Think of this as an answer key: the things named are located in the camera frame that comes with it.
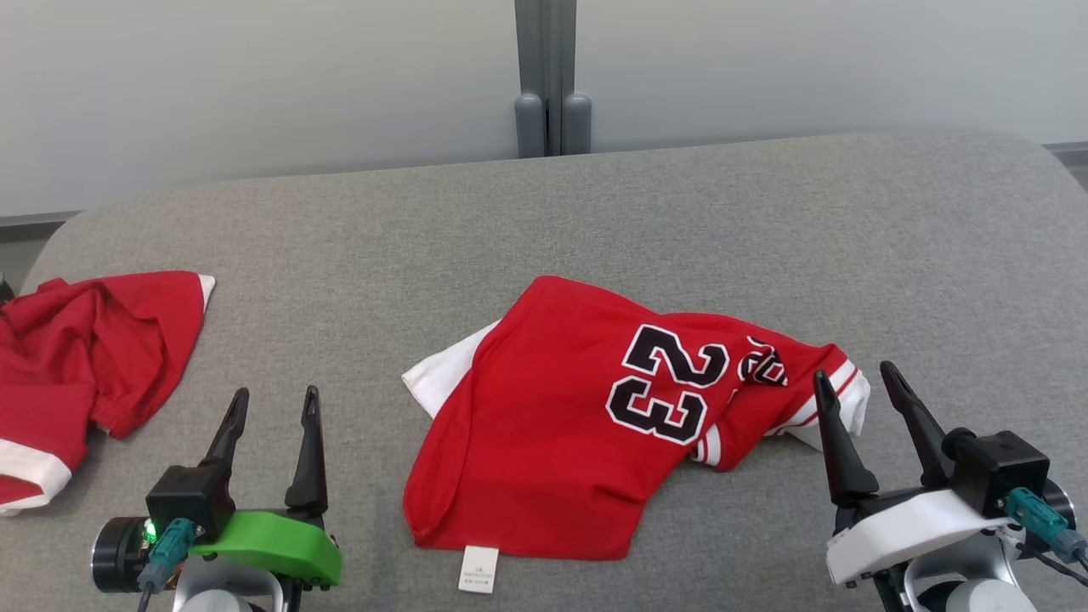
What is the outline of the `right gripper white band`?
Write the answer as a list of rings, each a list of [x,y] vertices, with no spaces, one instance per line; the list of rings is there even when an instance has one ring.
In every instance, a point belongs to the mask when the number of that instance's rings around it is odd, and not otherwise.
[[[944,430],[893,362],[881,362],[879,371],[887,397],[908,427],[910,441],[922,465],[922,487],[945,487],[955,463],[942,450]],[[813,374],[813,397],[819,411],[831,503],[836,507],[855,507],[860,501],[876,495],[881,486],[860,460],[841,423],[841,403],[826,371]],[[1000,510],[996,518],[984,518],[952,490],[914,495],[834,535],[827,544],[829,576],[833,584],[846,585],[906,563],[907,582],[961,574],[969,580],[1009,582],[1015,586],[1012,563],[1018,550],[1009,525],[1019,525],[1023,531],[1037,535],[1062,561],[1076,560],[1077,533],[1040,497],[1015,492],[1009,504],[1013,511]]]

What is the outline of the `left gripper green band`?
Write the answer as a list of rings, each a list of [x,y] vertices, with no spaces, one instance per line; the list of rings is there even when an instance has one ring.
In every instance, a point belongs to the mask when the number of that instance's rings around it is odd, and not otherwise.
[[[232,468],[235,449],[247,423],[249,388],[238,388],[230,400],[213,441],[201,460],[203,466]],[[285,492],[288,514],[295,518],[322,518],[329,507],[324,429],[320,390],[309,385],[302,402],[302,445],[294,479]],[[201,527],[186,521],[180,542],[190,544],[185,558],[168,574],[166,587],[180,583],[183,570],[201,561],[228,561],[248,570],[264,570],[276,578],[302,587],[327,590],[341,585],[343,555],[338,544],[314,524],[288,518],[284,513],[240,511],[215,540],[202,541]],[[92,583],[106,593],[139,592],[139,575],[173,539],[172,521],[113,518],[92,544]]]

